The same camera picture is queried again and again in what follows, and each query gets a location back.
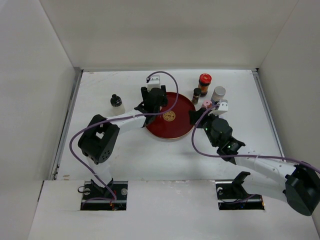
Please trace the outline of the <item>black knob cap salt bottle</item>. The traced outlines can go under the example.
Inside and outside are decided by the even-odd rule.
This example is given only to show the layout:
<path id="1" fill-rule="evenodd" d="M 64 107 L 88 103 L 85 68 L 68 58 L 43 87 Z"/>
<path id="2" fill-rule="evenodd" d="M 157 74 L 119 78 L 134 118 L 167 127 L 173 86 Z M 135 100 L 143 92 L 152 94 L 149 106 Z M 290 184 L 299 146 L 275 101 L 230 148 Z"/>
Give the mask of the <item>black knob cap salt bottle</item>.
<path id="1" fill-rule="evenodd" d="M 126 110 L 120 96 L 113 94 L 110 99 L 110 104 L 112 106 L 112 111 L 115 116 L 122 115 L 125 113 Z"/>

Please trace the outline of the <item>pink lid spice jar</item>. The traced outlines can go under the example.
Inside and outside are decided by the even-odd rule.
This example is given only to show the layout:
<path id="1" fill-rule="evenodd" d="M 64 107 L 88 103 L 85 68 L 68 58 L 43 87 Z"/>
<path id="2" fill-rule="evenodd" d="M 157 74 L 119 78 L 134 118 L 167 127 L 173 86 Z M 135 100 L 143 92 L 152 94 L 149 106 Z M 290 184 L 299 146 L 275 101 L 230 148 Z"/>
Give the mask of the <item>pink lid spice jar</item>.
<path id="1" fill-rule="evenodd" d="M 202 103 L 202 108 L 205 108 L 205 109 L 209 109 L 211 108 L 213 105 L 212 101 L 211 100 L 205 100 L 203 103 Z"/>

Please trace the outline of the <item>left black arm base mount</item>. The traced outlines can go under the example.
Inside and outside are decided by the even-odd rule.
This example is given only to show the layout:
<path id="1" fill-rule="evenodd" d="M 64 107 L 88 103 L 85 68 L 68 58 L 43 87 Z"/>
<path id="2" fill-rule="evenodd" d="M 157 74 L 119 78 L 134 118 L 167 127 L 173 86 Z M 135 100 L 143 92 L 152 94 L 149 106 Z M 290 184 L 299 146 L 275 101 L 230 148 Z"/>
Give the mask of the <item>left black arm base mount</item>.
<path id="1" fill-rule="evenodd" d="M 127 181 L 111 180 L 106 187 L 99 186 L 92 179 L 85 181 L 78 187 L 81 194 L 81 211 L 125 211 L 127 209 L 128 187 Z"/>

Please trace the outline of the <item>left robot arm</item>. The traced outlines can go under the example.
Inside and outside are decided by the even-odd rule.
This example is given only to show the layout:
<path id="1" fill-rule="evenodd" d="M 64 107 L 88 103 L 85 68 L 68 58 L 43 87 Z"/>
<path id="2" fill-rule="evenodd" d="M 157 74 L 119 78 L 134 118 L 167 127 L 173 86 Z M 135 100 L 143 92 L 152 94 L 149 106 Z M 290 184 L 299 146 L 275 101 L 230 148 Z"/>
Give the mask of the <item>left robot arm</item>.
<path id="1" fill-rule="evenodd" d="M 113 178 L 105 175 L 108 170 L 106 161 L 111 156 L 120 134 L 131 130 L 145 128 L 155 121 L 161 110 L 168 105 L 166 87 L 156 85 L 141 88 L 142 102 L 133 110 L 114 117 L 93 116 L 89 125 L 78 132 L 80 136 L 77 146 L 88 158 L 88 163 L 81 160 L 74 152 L 72 145 L 75 137 L 70 140 L 69 149 L 73 156 L 93 175 L 91 184 L 100 199 L 115 199 L 112 190 Z"/>

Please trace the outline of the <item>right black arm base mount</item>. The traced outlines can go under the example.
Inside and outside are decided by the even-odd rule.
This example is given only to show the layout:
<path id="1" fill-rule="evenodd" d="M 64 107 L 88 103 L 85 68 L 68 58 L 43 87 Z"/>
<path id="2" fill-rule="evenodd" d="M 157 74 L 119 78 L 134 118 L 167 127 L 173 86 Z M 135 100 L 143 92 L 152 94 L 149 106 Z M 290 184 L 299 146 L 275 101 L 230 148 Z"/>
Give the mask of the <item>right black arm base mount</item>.
<path id="1" fill-rule="evenodd" d="M 242 171 L 234 179 L 215 182 L 219 210 L 265 210 L 262 196 L 248 194 L 242 186 L 245 178 L 249 175 L 249 172 Z"/>

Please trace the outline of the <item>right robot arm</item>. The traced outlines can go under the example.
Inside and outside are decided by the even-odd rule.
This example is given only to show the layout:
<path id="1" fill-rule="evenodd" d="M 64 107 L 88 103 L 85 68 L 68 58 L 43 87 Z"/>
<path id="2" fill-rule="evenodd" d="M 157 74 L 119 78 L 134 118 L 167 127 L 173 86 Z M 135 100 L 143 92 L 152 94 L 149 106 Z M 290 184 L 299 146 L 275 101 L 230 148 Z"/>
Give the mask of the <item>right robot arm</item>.
<path id="1" fill-rule="evenodd" d="M 231 190 L 238 198 L 258 194 L 288 203 L 304 216 L 311 216 L 320 203 L 320 170 L 311 164 L 283 156 L 256 153 L 232 136 L 229 123 L 201 108 L 188 113 L 195 129 L 205 132 L 216 154 L 196 149 L 205 157 L 219 158 L 235 166 L 247 168 L 231 183 Z"/>

